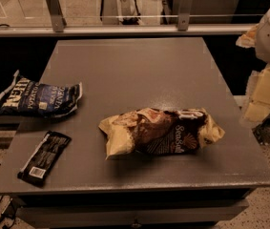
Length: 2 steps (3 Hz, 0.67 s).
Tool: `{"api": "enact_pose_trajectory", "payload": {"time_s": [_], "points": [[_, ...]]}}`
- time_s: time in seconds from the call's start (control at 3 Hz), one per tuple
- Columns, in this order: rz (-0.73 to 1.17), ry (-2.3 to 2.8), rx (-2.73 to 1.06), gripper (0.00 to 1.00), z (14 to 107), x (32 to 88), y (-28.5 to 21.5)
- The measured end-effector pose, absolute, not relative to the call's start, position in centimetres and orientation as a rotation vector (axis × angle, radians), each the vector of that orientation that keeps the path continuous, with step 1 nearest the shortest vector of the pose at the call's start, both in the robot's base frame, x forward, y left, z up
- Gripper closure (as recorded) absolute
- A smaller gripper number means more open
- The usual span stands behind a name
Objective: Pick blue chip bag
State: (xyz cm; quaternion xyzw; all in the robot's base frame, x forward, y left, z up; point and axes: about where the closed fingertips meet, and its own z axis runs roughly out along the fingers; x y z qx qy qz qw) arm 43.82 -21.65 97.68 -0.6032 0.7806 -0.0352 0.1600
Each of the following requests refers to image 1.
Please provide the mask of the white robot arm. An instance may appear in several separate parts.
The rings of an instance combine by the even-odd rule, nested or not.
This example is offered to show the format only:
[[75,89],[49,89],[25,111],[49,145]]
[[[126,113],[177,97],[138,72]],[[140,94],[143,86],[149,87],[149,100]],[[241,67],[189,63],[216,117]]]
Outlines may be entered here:
[[254,39],[256,57],[266,62],[260,72],[252,71],[246,87],[241,120],[256,127],[270,115],[270,9],[260,22],[239,40]]

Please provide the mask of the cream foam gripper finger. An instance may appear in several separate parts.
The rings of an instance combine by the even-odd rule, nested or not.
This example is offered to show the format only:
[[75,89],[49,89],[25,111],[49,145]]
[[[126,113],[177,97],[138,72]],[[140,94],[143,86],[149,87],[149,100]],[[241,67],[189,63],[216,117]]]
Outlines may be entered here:
[[251,72],[241,113],[247,123],[261,123],[270,115],[270,64]]

